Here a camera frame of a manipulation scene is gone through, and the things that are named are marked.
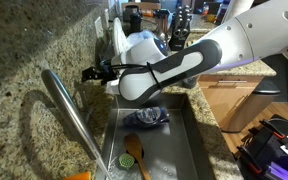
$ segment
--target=drawer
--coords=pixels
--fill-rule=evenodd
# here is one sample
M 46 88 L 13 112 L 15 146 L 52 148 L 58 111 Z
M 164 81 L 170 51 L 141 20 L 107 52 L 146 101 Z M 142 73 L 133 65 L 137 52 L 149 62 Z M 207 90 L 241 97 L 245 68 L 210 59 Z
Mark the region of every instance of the drawer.
M 235 88 L 253 87 L 255 88 L 263 79 L 263 76 L 221 76 L 221 75 L 201 75 L 198 84 L 202 88 Z

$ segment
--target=kitchen floor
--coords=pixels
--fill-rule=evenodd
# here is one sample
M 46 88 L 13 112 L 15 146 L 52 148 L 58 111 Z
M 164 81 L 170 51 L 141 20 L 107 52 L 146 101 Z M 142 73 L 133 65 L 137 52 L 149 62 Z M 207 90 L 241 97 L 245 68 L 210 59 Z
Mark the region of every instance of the kitchen floor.
M 248 124 L 240 133 L 223 133 L 227 145 L 232 153 L 237 152 L 237 146 L 243 144 L 241 139 L 249 134 L 248 129 L 260 125 L 259 121 L 269 119 L 274 114 L 280 115 L 288 120 L 288 103 L 286 102 L 273 102 L 265 108 L 250 124 Z

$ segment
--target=kitchen sink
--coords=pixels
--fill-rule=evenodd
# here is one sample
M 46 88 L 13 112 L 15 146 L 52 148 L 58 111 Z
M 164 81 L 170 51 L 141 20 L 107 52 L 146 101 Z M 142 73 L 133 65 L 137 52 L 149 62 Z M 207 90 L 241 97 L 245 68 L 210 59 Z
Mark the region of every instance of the kitchen sink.
M 123 118 L 137 109 L 164 106 L 170 123 L 150 129 L 123 126 Z M 186 94 L 160 94 L 143 105 L 116 96 L 111 107 L 102 158 L 113 180 L 142 179 L 138 165 L 126 170 L 119 166 L 119 155 L 126 152 L 124 137 L 136 133 L 143 146 L 143 161 L 152 180 L 215 179 L 203 147 L 193 109 Z M 104 180 L 98 168 L 96 179 Z

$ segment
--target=utensil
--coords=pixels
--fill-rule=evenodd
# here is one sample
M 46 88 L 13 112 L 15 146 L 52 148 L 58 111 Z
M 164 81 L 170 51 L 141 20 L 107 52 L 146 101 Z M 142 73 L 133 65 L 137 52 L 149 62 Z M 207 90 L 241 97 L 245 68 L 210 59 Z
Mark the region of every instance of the utensil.
M 124 146 L 126 150 L 128 151 L 128 153 L 136 159 L 144 180 L 151 180 L 151 177 L 143 163 L 143 159 L 142 159 L 143 147 L 142 147 L 140 138 L 137 136 L 137 134 L 132 133 L 132 134 L 125 136 Z

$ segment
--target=backsplash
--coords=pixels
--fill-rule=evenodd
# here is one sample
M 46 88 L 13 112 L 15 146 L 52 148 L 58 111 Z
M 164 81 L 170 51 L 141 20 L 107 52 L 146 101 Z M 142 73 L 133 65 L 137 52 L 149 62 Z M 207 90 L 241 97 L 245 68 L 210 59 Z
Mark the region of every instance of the backsplash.
M 88 104 L 100 101 L 107 109 L 112 97 L 98 82 L 80 83 L 82 70 L 95 64 L 103 44 L 92 22 L 107 6 L 0 0 L 0 179 L 59 179 L 95 171 L 84 150 L 69 140 L 41 71 L 52 69 L 71 95 L 82 88 Z M 106 109 L 97 107 L 92 115 L 96 139 L 105 129 L 97 121 L 105 120 Z

